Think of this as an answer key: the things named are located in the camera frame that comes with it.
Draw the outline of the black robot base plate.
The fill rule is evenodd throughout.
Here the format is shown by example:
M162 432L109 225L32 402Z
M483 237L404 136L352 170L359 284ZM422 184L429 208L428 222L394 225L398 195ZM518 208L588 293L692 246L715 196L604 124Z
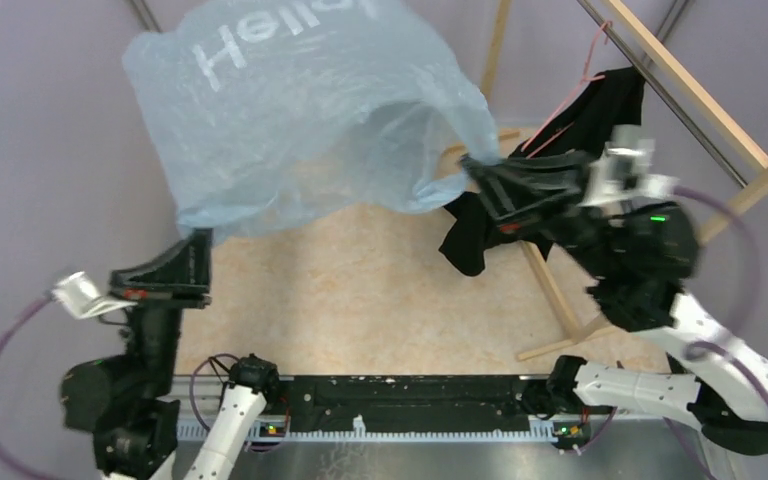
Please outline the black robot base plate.
M552 397L543 376L298 375L281 379L263 414L295 434L349 432L357 419L371 433L470 434L524 432L581 410Z

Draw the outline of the light blue plastic trash bag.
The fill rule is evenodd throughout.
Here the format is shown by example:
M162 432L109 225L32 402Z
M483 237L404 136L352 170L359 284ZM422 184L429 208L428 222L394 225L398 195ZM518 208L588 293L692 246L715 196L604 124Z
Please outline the light blue plastic trash bag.
M401 1L209 1L122 64L182 234L263 236L357 203L421 214L467 186L438 173L449 145L500 157L485 97Z

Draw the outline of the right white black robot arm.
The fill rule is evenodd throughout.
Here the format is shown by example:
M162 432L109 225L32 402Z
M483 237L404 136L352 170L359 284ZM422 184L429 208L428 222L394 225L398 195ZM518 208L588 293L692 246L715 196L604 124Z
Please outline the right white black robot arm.
M587 290L607 322L661 348L668 374L560 357L540 410L627 409L700 432L748 456L768 454L768 359L685 288L700 253L680 205L686 191L650 172L646 147L576 150L488 164L460 161L497 228L560 246L592 278Z

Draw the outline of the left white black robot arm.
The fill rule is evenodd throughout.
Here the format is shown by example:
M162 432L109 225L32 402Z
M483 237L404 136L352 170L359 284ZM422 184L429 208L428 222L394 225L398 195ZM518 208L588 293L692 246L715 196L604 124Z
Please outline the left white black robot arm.
M196 229L154 259L110 274L101 291L84 272L54 298L75 319L123 311L125 350L72 367L60 384L64 424L91 434L104 479L170 479L180 402L171 392L183 312L211 299L213 232Z

